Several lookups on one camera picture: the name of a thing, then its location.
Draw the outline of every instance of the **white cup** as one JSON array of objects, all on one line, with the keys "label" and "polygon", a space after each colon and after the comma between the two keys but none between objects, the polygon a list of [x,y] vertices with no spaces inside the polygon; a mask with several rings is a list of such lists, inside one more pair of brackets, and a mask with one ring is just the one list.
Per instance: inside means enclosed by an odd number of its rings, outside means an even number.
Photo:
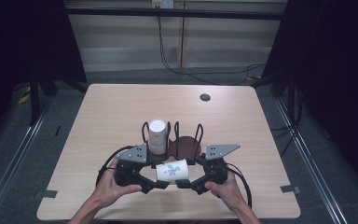
[{"label": "white cup", "polygon": [[156,166],[157,180],[172,182],[173,180],[188,179],[187,161],[173,161]]},{"label": "white cup", "polygon": [[164,154],[167,150],[167,129],[164,120],[153,119],[149,124],[148,146],[155,155]]}]

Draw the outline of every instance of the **wall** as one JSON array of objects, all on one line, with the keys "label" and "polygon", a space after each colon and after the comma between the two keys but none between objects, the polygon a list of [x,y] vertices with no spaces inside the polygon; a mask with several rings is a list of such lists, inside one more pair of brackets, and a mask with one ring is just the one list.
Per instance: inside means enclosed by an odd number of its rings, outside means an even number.
[{"label": "wall", "polygon": [[[67,6],[151,7],[148,1],[65,1]],[[285,1],[174,1],[174,8],[284,12]],[[161,68],[158,19],[70,15],[86,72]],[[174,67],[264,63],[279,21],[161,18],[166,61]]]}]

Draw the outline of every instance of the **gray floor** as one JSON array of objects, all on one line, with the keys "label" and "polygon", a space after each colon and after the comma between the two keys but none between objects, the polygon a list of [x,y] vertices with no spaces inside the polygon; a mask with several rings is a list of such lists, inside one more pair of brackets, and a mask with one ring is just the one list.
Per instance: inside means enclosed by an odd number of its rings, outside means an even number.
[{"label": "gray floor", "polygon": [[[207,71],[219,71],[218,68],[208,68]],[[199,72],[205,70],[188,69]],[[208,79],[214,84],[231,85],[245,79],[245,74],[237,75],[197,75]],[[176,75],[166,69],[139,70],[122,72],[88,73],[90,83],[161,83],[161,84],[200,84],[198,79],[190,76]],[[252,80],[246,80],[241,85],[249,85]],[[74,90],[63,83],[57,83],[59,92],[52,100],[44,122],[33,141],[20,171],[5,199],[0,206],[0,223],[38,223],[36,211],[41,200],[35,198],[37,191],[47,188],[55,164],[60,157],[65,140],[76,118],[76,113],[84,98],[84,93]],[[276,105],[276,98],[269,92],[270,86],[256,89],[260,103],[268,120],[270,128],[280,128],[285,124]],[[13,102],[0,124],[0,177],[16,153],[23,136],[28,130],[31,117],[30,102],[17,105],[25,89],[13,92]],[[358,175],[343,160],[334,142],[324,135],[324,129],[304,109],[299,130],[308,145],[312,158],[318,164],[329,188],[337,198],[339,207],[348,223],[358,223]],[[276,140],[278,150],[282,151],[290,139],[290,134]],[[334,223],[327,211],[324,201],[315,187],[310,173],[305,166],[296,145],[292,143],[282,157],[286,172],[293,186],[300,187],[296,195],[301,208],[301,216],[296,219],[263,219],[263,223]]]}]

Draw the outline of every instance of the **metal frame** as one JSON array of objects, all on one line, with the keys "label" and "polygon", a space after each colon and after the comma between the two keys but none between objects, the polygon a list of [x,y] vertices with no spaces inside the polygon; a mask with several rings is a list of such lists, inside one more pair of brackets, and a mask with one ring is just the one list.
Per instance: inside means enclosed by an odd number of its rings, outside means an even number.
[{"label": "metal frame", "polygon": [[324,205],[326,206],[331,218],[336,224],[347,224],[348,222],[336,200],[336,197],[333,195],[330,188],[327,186],[327,183],[324,181],[324,177],[319,171],[315,160],[312,158],[312,155],[310,154],[310,151],[305,144],[304,139],[302,138],[299,131],[295,131],[293,129],[293,123],[287,115],[287,107],[284,104],[283,100],[278,100],[277,106],[281,112],[284,122],[290,130],[290,134],[295,140],[298,152],[303,159],[308,171],[310,172],[310,176],[312,177],[313,183],[315,184],[316,189],[319,191],[319,194],[321,195],[322,200],[324,201]]},{"label": "metal frame", "polygon": [[18,13],[65,13],[72,15],[104,15],[104,16],[146,16],[146,17],[185,17],[185,18],[217,18],[283,21],[301,20],[306,16],[286,15],[284,13],[239,12],[193,9],[160,9],[132,7],[14,7]]},{"label": "metal frame", "polygon": [[5,170],[4,175],[0,179],[0,207],[5,197],[7,196],[7,193],[14,181],[14,178],[17,175],[17,172],[21,168],[22,162],[24,161],[25,156],[27,155],[32,145],[34,138],[36,137],[40,127],[42,126],[45,115],[52,103],[52,99],[53,97],[48,98],[46,106],[40,114],[39,118],[34,122],[34,125],[29,127],[27,134],[24,136],[19,148],[17,149],[16,154],[14,155],[13,159]]}]

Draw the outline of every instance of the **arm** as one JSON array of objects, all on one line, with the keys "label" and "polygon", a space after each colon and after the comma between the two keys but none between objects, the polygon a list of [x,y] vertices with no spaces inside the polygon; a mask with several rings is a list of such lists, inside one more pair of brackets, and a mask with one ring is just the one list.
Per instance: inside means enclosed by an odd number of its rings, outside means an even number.
[{"label": "arm", "polygon": [[218,185],[214,182],[207,182],[205,183],[205,188],[210,190],[214,196],[222,199],[228,209],[237,215],[242,224],[260,223],[251,207],[243,199],[233,173],[228,172],[228,177],[224,184]]},{"label": "arm", "polygon": [[97,188],[81,205],[69,223],[91,223],[92,219],[101,209],[113,204],[118,198],[125,194],[134,193],[142,189],[139,185],[118,186],[115,180],[116,170],[114,170],[117,164],[118,160],[113,159],[109,165],[109,169],[103,173],[103,177]]}]

